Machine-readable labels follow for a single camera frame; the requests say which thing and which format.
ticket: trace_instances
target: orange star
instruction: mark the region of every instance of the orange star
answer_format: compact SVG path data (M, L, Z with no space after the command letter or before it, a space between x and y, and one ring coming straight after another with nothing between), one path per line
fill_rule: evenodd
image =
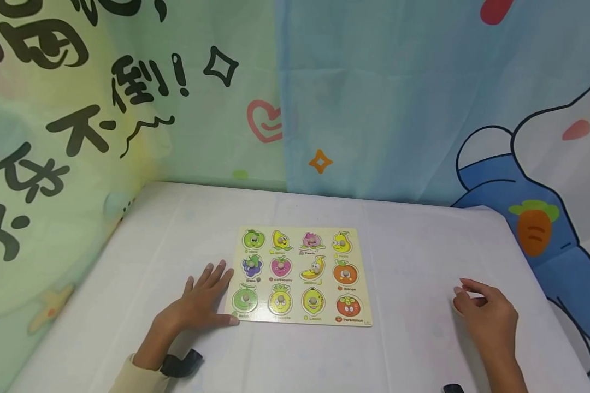
M74 284L69 284L56 293L54 290L48 289L40 296L44 302L44 308L39 311L33 321L28 326L29 334L34 334L40 327L44 326L46 322L57 318L63 306L68 302L68 298L74 292Z
M308 165L312 166L313 168L315 168L319 174L322 174L323 171L329 166L332 165L333 161L331 159L329 159L328 157L326 157L326 155L323 153L322 149L317 149L317 154L315 155L315 158L313 158Z

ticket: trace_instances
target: beige sleeve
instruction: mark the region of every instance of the beige sleeve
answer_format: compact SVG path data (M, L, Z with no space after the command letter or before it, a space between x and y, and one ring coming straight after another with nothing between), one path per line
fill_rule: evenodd
M169 377L159 371L136 367L131 355L122 365L109 393L163 393L169 380Z

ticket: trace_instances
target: cartoon carrot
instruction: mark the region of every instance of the cartoon carrot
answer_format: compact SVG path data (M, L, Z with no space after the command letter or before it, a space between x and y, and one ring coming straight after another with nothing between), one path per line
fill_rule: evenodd
M519 216L517 234L522 251L530 257L542 255L551 241L553 222L559 218L559 207L543 200L525 200L522 206L511 206L509 211Z

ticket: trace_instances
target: blue backdrop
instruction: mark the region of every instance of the blue backdrop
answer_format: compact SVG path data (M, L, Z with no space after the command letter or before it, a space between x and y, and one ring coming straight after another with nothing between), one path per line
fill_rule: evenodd
M276 4L288 191L498 210L590 374L590 0Z

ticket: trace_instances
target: white table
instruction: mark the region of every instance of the white table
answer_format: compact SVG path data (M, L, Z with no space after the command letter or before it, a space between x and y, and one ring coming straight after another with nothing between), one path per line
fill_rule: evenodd
M232 262L243 225L357 228L373 327L242 322L190 343L205 363L175 392L488 392L453 314L458 277L498 286L520 314L529 391L590 393L590 382L505 220L487 209L152 183L10 389L106 392L151 320L209 261Z

